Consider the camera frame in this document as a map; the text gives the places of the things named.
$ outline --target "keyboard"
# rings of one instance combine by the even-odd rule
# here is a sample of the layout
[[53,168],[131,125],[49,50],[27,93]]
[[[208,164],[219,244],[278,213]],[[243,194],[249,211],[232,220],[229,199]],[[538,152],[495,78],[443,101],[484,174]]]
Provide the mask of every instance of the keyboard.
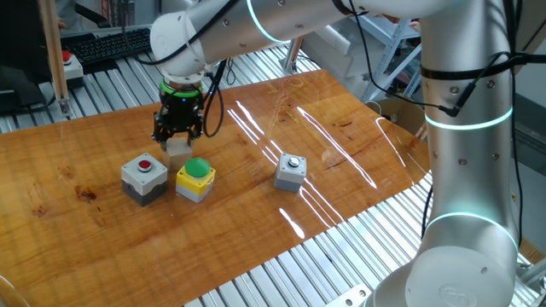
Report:
[[[128,31],[126,34],[129,45],[135,54],[151,50],[150,30],[148,28]],[[70,53],[76,55],[83,66],[105,60],[116,60],[131,55],[121,33],[103,38],[96,38],[94,35],[84,35],[66,40],[62,39],[61,45],[63,50],[70,51]]]

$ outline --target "wooden table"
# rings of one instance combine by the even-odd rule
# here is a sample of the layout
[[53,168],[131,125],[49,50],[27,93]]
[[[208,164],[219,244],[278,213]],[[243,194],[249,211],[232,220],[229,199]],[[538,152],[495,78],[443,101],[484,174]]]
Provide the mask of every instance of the wooden table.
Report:
[[[428,171],[425,143],[325,71],[224,99],[221,132],[195,143],[217,170],[199,205],[176,195],[174,174],[147,207],[121,190],[123,164],[161,157],[149,137],[158,105],[1,135],[0,275],[31,306],[180,306]],[[307,158],[298,194],[273,188],[281,151]]]

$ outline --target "teal light ring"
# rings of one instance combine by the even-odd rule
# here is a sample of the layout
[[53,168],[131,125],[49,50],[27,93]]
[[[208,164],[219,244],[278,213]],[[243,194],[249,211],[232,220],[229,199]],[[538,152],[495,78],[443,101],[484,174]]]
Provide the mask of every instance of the teal light ring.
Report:
[[485,123],[482,123],[482,124],[475,124],[475,125],[448,125],[448,124],[442,124],[442,123],[439,123],[439,122],[436,122],[436,121],[430,119],[427,115],[425,115],[425,119],[427,119],[427,122],[429,124],[437,126],[439,128],[442,128],[442,129],[448,129],[448,130],[477,130],[477,129],[483,129],[483,128],[491,127],[491,126],[502,123],[503,121],[508,119],[510,117],[510,115],[512,115],[513,111],[514,111],[514,109],[511,107],[510,110],[506,114],[501,116],[500,118],[493,119],[492,121],[488,121],[488,122],[485,122]]
[[515,242],[514,240],[514,237],[503,227],[501,226],[501,224],[487,218],[487,217],[481,217],[477,214],[473,214],[473,213],[466,213],[466,212],[455,212],[455,213],[448,213],[448,214],[444,214],[443,216],[439,216],[439,217],[436,217],[434,218],[428,225],[427,225],[427,228],[425,229],[425,232],[427,232],[428,228],[430,227],[430,225],[436,223],[437,221],[441,220],[442,218],[446,218],[446,217],[476,217],[476,218],[479,218],[480,220],[483,220],[483,221],[486,221],[488,223],[491,223],[495,226],[497,226],[498,228],[502,229],[502,231],[508,235],[508,237],[512,240],[512,242],[514,243],[514,246],[515,246],[515,250],[518,251],[519,248],[518,248],[518,244]]
[[262,24],[259,23],[258,17],[254,13],[253,3],[252,0],[247,0],[247,6],[248,11],[250,12],[250,15],[252,16],[254,23],[256,24],[256,27],[264,34],[265,37],[267,37],[269,40],[275,42],[275,43],[290,43],[290,41],[282,41],[278,40],[276,38],[273,38],[263,27]]

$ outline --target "metal grating floor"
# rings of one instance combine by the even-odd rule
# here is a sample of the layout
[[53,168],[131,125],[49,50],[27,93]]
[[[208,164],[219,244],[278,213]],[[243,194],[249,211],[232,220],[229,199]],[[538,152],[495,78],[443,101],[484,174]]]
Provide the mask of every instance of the metal grating floor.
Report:
[[[287,52],[287,46],[278,46],[242,55],[233,66],[235,83],[229,85],[224,78],[222,88],[285,76],[279,60]],[[145,56],[151,58],[151,54],[141,55]],[[86,75],[83,88],[69,91],[69,116],[63,116],[53,104],[40,113],[1,117],[0,131],[6,133],[159,101],[157,84],[162,76],[158,68],[143,66],[131,58],[117,60],[117,64],[119,69]],[[319,67],[302,59],[298,68],[309,72]],[[51,84],[40,84],[40,89],[46,101],[54,94]],[[431,183],[432,178],[427,175],[414,187],[186,306],[324,306],[357,285],[366,286],[369,295],[381,280],[415,256],[421,243],[421,216]],[[519,261],[528,264],[521,255]],[[519,281],[515,289],[511,306],[530,306],[537,297]]]

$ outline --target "red button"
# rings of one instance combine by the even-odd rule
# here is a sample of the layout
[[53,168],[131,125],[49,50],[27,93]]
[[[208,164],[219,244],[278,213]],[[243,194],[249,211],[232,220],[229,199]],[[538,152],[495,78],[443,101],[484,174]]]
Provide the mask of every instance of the red button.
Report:
[[72,58],[72,54],[66,50],[62,51],[62,61],[68,62]]
[[138,162],[138,170],[141,172],[148,172],[152,169],[152,163],[148,160],[142,160]]

